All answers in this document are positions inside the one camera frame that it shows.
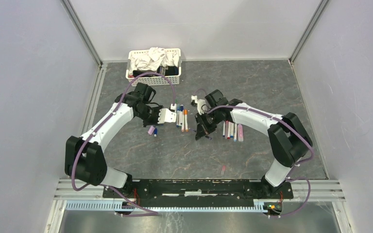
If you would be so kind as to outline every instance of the white basket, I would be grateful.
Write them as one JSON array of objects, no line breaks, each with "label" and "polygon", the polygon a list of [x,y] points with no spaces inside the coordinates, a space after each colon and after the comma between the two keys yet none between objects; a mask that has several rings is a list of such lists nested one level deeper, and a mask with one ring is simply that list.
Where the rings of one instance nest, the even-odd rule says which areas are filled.
[{"label": "white basket", "polygon": [[[131,82],[132,79],[134,78],[129,78],[129,66],[131,65],[131,57],[133,54],[137,54],[137,53],[148,53],[149,50],[134,50],[134,51],[131,51],[129,52],[129,56],[128,56],[128,65],[126,66],[126,74],[125,74],[125,78]],[[180,49],[177,49],[177,48],[174,48],[174,49],[165,49],[165,51],[178,51],[178,54],[180,56],[179,58],[179,63],[178,63],[178,75],[174,75],[174,76],[165,76],[167,77],[171,83],[173,85],[175,84],[179,84],[179,76],[181,75],[181,63],[182,63],[182,60],[181,60],[181,50]],[[138,82],[141,82],[141,83],[144,83],[144,84],[148,84],[149,86],[158,86],[158,85],[169,85],[169,83],[162,77],[141,77],[141,78],[138,78],[135,82],[132,83],[132,86],[136,86],[136,84]]]}]

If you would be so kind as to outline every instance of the white cloth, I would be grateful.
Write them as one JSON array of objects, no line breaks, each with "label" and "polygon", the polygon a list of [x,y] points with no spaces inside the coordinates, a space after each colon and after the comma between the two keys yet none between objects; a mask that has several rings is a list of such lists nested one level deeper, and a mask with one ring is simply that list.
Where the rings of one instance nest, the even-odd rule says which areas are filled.
[{"label": "white cloth", "polygon": [[164,48],[150,48],[148,53],[133,54],[129,66],[129,74],[133,70],[153,70],[157,71],[159,66],[178,67],[178,51],[165,51]]}]

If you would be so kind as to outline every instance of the white wall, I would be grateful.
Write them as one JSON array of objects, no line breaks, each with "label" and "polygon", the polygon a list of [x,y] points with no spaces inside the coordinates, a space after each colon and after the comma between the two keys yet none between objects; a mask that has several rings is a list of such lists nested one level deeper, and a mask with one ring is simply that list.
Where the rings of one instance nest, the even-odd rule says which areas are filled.
[{"label": "white wall", "polygon": [[320,0],[71,0],[99,56],[181,48],[187,59],[289,58]]},{"label": "white wall", "polygon": [[330,1],[295,61],[330,174],[357,233],[373,232],[373,1]]},{"label": "white wall", "polygon": [[44,230],[96,69],[60,1],[0,1],[0,233]]}]

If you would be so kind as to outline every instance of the black mounting plate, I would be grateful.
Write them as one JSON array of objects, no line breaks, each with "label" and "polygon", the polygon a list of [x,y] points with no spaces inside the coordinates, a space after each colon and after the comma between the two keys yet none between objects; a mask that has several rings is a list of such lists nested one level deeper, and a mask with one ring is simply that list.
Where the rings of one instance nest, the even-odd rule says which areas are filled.
[{"label": "black mounting plate", "polygon": [[[266,193],[264,185],[260,180],[249,179],[140,179],[132,182],[133,189],[136,189],[141,199],[141,205],[149,207],[252,207],[254,199],[280,199],[280,192],[284,199],[294,198],[288,182],[282,183],[273,193]],[[133,192],[120,191],[128,198],[134,197]],[[104,189],[102,197],[120,198],[111,189]]]}]

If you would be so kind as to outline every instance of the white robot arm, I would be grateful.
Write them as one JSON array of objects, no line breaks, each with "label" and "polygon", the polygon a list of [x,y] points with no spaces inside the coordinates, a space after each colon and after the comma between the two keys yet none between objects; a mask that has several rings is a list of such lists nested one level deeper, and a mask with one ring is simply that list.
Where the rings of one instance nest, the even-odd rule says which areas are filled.
[{"label": "white robot arm", "polygon": [[293,133],[284,127],[279,120],[290,125],[302,138],[312,146],[312,141],[305,128],[293,113],[287,115],[271,114],[255,109],[240,100],[228,101],[219,90],[215,90],[205,97],[205,100],[198,100],[192,96],[192,105],[196,105],[200,111],[195,119],[197,121],[197,134],[195,139],[209,135],[217,124],[228,120],[237,124],[246,125],[257,130],[270,138],[271,148],[275,157],[270,169],[261,181],[268,183],[271,189],[279,187],[291,171],[292,167],[308,151],[307,146]]},{"label": "white robot arm", "polygon": [[[171,111],[163,108],[162,105],[157,107],[148,105],[151,104],[155,93],[150,86],[138,83],[133,92],[125,95],[119,109],[116,110],[116,106],[121,95],[117,97],[105,116],[88,132],[79,138],[71,136],[66,145],[65,173],[71,176],[75,156],[82,144],[89,139],[76,166],[75,177],[77,179],[92,185],[102,183],[116,188],[123,188],[128,179],[132,181],[130,174],[108,167],[103,152],[119,130],[134,117],[141,118],[144,126],[176,121],[176,113],[173,112],[176,106],[171,106],[173,110]],[[94,133],[94,130],[101,124],[103,124],[102,127]]]}]

